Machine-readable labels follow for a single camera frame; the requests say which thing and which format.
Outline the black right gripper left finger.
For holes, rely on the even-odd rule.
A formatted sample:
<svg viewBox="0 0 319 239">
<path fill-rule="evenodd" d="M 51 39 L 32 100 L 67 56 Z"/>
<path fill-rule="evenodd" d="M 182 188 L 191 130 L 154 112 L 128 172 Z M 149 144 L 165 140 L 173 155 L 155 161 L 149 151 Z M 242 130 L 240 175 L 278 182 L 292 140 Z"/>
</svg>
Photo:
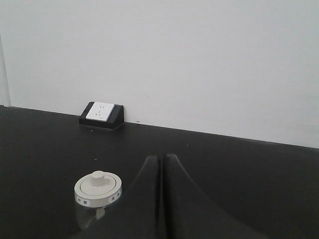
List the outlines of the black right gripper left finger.
<svg viewBox="0 0 319 239">
<path fill-rule="evenodd" d="M 128 190 L 105 215 L 73 239 L 156 239 L 160 208 L 161 164 L 148 156 Z"/>
</svg>

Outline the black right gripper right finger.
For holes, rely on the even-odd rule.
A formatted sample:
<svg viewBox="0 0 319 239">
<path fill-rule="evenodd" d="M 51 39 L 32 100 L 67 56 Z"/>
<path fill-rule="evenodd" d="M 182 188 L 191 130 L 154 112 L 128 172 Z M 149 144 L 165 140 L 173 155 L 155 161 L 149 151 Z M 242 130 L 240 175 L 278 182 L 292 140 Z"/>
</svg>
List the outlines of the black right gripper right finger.
<svg viewBox="0 0 319 239">
<path fill-rule="evenodd" d="M 210 200 L 175 154 L 163 160 L 163 205 L 170 239 L 265 239 Z"/>
</svg>

